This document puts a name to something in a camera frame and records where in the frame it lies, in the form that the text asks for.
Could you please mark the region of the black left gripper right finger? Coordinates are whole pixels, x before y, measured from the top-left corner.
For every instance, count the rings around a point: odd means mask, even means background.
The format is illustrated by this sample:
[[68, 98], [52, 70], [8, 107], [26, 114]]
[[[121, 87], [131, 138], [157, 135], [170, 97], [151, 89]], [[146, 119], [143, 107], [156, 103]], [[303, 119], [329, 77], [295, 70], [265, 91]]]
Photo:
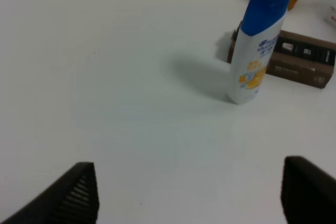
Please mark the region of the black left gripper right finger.
[[335, 223], [335, 178], [302, 156], [285, 158], [280, 198], [287, 223]]

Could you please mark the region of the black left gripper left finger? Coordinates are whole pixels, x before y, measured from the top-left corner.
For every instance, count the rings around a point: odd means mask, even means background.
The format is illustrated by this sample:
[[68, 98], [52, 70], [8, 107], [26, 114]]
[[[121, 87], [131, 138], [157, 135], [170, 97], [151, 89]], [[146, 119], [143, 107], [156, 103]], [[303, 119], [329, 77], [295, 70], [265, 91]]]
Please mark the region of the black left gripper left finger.
[[3, 223], [96, 223], [99, 207], [95, 165], [78, 162]]

